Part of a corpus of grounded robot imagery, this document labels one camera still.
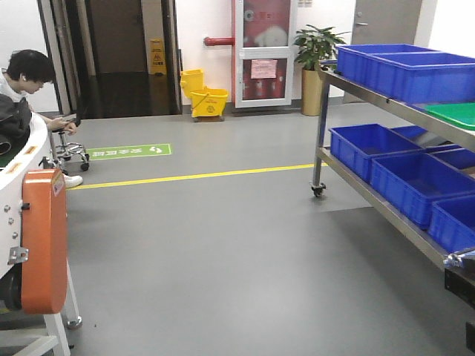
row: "black backpack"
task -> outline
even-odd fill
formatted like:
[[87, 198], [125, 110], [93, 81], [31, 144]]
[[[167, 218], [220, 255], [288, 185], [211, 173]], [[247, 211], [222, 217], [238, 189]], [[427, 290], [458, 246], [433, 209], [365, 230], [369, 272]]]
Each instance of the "black backpack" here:
[[15, 141], [30, 134], [31, 110], [26, 98], [14, 102], [0, 94], [0, 154], [7, 153]]

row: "yellow caution sign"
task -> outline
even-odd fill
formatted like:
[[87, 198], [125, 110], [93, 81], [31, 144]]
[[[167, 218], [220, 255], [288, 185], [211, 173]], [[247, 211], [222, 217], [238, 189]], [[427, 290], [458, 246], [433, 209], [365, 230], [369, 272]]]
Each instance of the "yellow caution sign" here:
[[162, 39], [151, 39], [151, 74], [166, 75], [165, 49]]

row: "gold planter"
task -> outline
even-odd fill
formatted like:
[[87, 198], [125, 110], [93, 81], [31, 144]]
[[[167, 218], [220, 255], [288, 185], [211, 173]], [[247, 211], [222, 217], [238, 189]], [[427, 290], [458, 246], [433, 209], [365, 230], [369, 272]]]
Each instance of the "gold planter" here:
[[302, 70], [302, 114], [319, 116], [323, 80], [320, 70]]

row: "green floor sign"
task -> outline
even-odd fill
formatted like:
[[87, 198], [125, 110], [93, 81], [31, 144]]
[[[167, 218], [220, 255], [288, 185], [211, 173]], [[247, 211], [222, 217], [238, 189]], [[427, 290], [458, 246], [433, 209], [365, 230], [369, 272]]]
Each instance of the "green floor sign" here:
[[156, 145], [88, 148], [87, 151], [91, 160], [149, 157], [171, 154], [171, 145], [169, 143], [159, 143]]

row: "fire hydrant cabinet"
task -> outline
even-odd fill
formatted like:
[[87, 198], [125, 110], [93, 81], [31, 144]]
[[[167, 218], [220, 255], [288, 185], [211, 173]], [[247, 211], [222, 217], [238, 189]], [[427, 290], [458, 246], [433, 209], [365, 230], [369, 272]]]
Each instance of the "fire hydrant cabinet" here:
[[233, 0], [236, 108], [290, 105], [296, 0]]

